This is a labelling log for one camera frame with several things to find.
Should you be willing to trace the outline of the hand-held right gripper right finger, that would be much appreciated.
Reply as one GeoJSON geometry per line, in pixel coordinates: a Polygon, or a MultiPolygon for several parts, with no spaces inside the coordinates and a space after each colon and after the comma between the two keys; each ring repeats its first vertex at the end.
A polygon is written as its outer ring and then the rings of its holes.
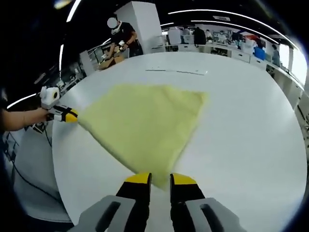
{"type": "Polygon", "coordinates": [[[244,232],[239,217],[216,199],[206,198],[197,182],[170,174],[170,218],[176,232],[244,232]]]}

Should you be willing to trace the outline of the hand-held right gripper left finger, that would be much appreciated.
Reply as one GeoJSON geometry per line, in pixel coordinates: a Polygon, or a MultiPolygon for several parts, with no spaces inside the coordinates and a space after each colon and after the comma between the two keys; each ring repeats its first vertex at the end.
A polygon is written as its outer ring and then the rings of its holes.
{"type": "Polygon", "coordinates": [[[116,195],[83,211],[73,232],[143,232],[149,218],[151,173],[128,177],[116,195]]]}

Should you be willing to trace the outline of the person's left hand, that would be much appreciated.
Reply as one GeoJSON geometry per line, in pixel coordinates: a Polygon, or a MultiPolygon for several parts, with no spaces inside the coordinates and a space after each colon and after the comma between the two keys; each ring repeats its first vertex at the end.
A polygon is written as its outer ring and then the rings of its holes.
{"type": "Polygon", "coordinates": [[[50,119],[50,112],[43,108],[28,111],[27,123],[29,125],[46,122],[50,119]]]}

